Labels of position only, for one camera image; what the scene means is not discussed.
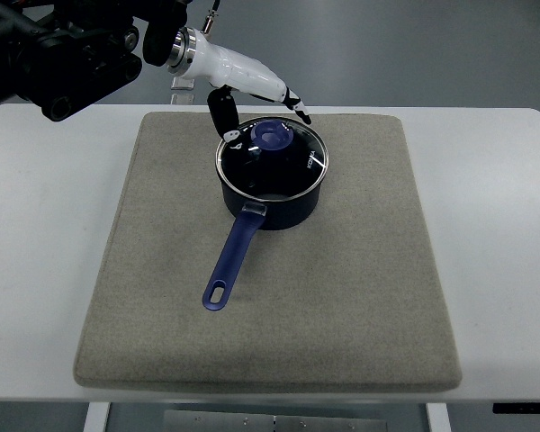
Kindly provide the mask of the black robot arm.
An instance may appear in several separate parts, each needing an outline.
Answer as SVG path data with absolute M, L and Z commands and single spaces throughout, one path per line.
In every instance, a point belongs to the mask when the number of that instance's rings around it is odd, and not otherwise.
M 60 122 L 167 63 L 186 1 L 0 1 L 0 103 L 17 95 Z

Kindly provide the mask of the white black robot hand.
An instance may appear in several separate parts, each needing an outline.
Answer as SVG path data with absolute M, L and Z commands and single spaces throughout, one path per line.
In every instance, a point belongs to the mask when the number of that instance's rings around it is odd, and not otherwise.
M 207 104 L 214 127 L 226 143 L 239 139 L 239 116 L 233 99 L 234 91 L 280 103 L 311 124 L 310 114 L 302 99 L 269 67 L 259 60 L 215 45 L 195 29 L 189 29 L 187 76 L 203 78 L 212 87 Z

